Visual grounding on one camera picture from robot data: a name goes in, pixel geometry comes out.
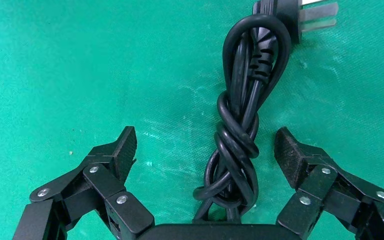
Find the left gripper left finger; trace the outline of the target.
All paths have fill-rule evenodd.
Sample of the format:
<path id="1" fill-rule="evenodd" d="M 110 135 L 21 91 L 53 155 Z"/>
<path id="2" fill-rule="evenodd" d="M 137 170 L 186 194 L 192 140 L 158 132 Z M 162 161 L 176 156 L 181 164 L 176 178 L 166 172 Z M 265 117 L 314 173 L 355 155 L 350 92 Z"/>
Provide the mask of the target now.
<path id="1" fill-rule="evenodd" d="M 115 239 L 139 239 L 155 219 L 125 187 L 136 150 L 132 126 L 93 147 L 79 166 L 31 192 L 13 238 L 65 240 L 84 215 L 96 212 Z"/>

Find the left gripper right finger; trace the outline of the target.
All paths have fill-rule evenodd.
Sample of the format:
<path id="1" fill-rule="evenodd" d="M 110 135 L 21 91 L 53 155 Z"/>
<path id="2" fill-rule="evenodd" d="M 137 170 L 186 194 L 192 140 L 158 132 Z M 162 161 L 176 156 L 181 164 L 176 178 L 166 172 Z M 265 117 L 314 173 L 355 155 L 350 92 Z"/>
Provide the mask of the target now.
<path id="1" fill-rule="evenodd" d="M 286 127 L 276 132 L 274 157 L 295 190 L 277 225 L 305 240 L 327 212 L 357 240 L 384 240 L 384 188 L 343 170 L 322 148 L 299 142 Z"/>

